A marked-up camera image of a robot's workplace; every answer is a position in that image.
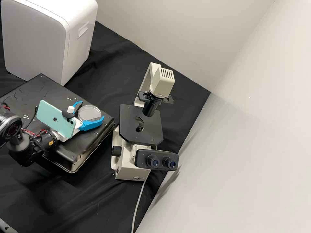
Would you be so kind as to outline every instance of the white wall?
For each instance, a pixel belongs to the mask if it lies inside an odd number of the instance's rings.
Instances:
[[[310,0],[269,9],[138,233],[311,232],[310,12]]]
[[[97,21],[214,91],[273,0],[97,2]]]

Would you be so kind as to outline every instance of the mint green smartphone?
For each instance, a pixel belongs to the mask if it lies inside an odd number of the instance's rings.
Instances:
[[[44,100],[39,103],[37,119],[66,138],[71,138],[74,133],[76,120],[74,118],[68,120],[62,115],[61,110]]]

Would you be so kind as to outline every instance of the black cloth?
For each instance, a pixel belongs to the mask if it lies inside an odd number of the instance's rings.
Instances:
[[[0,96],[24,82],[5,70],[1,52]],[[90,56],[66,87],[118,122],[120,103],[133,105],[150,62],[171,69],[96,22]],[[164,135],[158,149],[178,153],[210,92],[175,70],[174,76],[171,95],[175,103],[158,108]],[[6,147],[0,149],[0,218],[20,233],[130,232],[142,182],[115,180],[110,168],[111,144],[112,135],[76,174],[48,171],[36,163],[23,168],[7,154]],[[135,228],[165,175],[150,173]]]

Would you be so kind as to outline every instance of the white cap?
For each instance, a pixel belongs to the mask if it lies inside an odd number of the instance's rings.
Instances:
[[[73,106],[68,106],[67,112],[74,113],[75,108]]]

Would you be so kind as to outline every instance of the white box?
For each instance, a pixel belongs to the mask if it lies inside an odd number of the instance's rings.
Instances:
[[[2,0],[6,69],[64,86],[88,58],[96,14],[95,0]]]

